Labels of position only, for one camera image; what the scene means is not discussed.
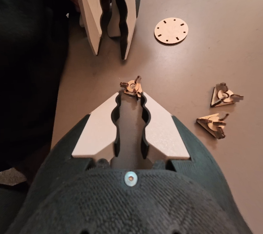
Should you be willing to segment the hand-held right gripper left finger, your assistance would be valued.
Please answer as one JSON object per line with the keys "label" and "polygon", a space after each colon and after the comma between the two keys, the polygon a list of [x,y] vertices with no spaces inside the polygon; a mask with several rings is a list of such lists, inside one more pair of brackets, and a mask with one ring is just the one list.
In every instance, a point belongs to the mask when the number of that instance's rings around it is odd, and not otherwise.
{"label": "hand-held right gripper left finger", "polygon": [[72,152],[74,158],[112,159],[120,152],[120,92],[93,110]]}

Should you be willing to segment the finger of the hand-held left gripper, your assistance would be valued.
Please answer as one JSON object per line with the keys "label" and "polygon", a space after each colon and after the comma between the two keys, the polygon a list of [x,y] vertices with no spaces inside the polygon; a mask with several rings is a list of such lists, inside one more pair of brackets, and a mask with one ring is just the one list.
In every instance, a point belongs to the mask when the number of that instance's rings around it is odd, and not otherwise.
{"label": "finger of the hand-held left gripper", "polygon": [[127,59],[136,18],[135,0],[112,0],[112,15],[107,27],[107,33],[110,38],[120,38],[122,60]]}
{"label": "finger of the hand-held left gripper", "polygon": [[98,55],[102,36],[101,17],[103,10],[101,0],[78,0],[87,38],[95,56]]}

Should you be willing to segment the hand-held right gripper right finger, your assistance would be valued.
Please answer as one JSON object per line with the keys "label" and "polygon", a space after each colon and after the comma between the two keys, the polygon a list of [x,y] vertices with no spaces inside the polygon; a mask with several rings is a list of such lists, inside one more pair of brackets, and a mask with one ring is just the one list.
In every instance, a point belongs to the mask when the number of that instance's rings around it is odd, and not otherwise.
{"label": "hand-held right gripper right finger", "polygon": [[170,114],[146,92],[141,94],[145,126],[141,153],[148,160],[189,160],[190,155]]}

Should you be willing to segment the wooden triangle part with pegs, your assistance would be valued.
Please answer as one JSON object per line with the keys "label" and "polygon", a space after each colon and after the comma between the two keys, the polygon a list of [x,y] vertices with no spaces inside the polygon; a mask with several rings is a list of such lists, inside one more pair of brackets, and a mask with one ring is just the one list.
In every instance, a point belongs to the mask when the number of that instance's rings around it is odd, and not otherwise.
{"label": "wooden triangle part with pegs", "polygon": [[213,90],[210,107],[219,107],[224,105],[235,104],[244,99],[244,96],[234,94],[229,90],[226,83],[216,84]]}
{"label": "wooden triangle part with pegs", "polygon": [[143,92],[141,87],[141,79],[140,75],[137,76],[135,80],[131,80],[129,82],[120,82],[120,87],[124,88],[124,93],[128,95],[135,96],[138,101],[141,98],[141,94]]}
{"label": "wooden triangle part with pegs", "polygon": [[226,118],[228,113],[216,113],[196,119],[196,123],[200,124],[206,131],[217,139],[225,138],[224,128],[226,126]]}

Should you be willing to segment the round slotted wooden disc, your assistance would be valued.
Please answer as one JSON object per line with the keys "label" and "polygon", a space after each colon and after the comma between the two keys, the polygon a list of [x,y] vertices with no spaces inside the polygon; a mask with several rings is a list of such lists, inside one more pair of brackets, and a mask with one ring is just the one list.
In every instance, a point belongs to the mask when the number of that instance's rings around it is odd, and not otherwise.
{"label": "round slotted wooden disc", "polygon": [[188,25],[182,19],[166,18],[158,22],[154,29],[154,36],[163,44],[175,45],[187,37],[188,31]]}

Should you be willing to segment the person's dark clothing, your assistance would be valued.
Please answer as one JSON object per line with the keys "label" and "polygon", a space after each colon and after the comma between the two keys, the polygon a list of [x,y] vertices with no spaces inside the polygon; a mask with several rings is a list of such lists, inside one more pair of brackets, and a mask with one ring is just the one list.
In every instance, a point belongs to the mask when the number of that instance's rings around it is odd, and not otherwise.
{"label": "person's dark clothing", "polygon": [[0,0],[1,172],[50,145],[70,0]]}

